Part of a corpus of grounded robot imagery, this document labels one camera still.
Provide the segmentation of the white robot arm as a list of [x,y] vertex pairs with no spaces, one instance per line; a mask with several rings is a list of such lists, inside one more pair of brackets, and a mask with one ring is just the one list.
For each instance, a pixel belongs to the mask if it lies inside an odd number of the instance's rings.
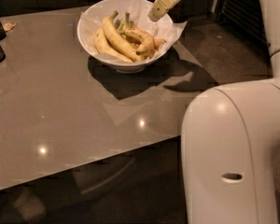
[[198,95],[181,128],[188,224],[278,224],[273,168],[280,160],[280,0],[259,0],[270,79]]

